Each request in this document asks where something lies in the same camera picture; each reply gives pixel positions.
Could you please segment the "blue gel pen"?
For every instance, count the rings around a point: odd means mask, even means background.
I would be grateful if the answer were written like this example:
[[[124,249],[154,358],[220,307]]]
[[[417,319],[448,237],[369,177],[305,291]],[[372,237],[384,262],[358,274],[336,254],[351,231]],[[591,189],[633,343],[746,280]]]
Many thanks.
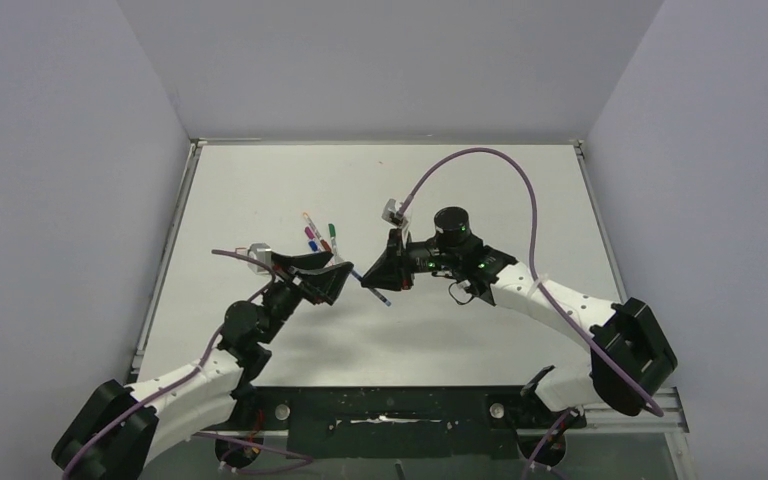
[[[351,275],[352,275],[352,276],[353,276],[353,278],[355,278],[355,279],[356,279],[356,280],[357,280],[359,283],[361,283],[361,284],[362,284],[362,275],[361,275],[361,274],[360,274],[360,273],[359,273],[357,270],[355,270],[355,269],[352,269],[352,271],[351,271]],[[386,296],[384,296],[382,293],[380,293],[380,292],[379,292],[377,289],[375,289],[375,288],[371,288],[371,287],[364,287],[363,285],[361,285],[361,287],[362,287],[362,288],[364,288],[365,290],[367,290],[367,291],[368,291],[369,293],[371,293],[373,296],[375,296],[375,297],[376,297],[376,298],[377,298],[379,301],[381,301],[381,302],[382,302],[384,305],[386,305],[387,307],[391,307],[391,306],[392,306],[392,303],[390,302],[390,300],[389,300],[389,299],[388,299]]]

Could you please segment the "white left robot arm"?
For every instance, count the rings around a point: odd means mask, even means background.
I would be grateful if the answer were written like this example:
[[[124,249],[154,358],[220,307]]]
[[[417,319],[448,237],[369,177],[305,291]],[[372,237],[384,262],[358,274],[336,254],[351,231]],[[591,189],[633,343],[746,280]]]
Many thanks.
[[[298,306],[334,304],[354,268],[327,251],[264,260],[214,253],[260,269],[267,283],[228,307],[195,361],[146,381],[99,385],[52,450],[63,478],[136,479],[159,454],[227,421],[270,361],[267,344]]]

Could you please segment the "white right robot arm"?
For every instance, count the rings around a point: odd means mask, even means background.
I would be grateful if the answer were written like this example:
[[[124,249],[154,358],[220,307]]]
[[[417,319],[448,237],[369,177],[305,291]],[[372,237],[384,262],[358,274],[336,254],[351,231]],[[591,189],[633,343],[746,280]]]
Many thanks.
[[[646,303],[600,299],[538,275],[473,234],[460,207],[440,210],[433,236],[424,241],[412,239],[395,201],[382,218],[391,226],[386,247],[363,275],[363,287],[406,291],[416,275],[429,274],[449,280],[468,300],[518,312],[577,343],[588,359],[546,366],[523,388],[543,410],[604,403],[626,416],[662,413],[654,396],[678,362]]]

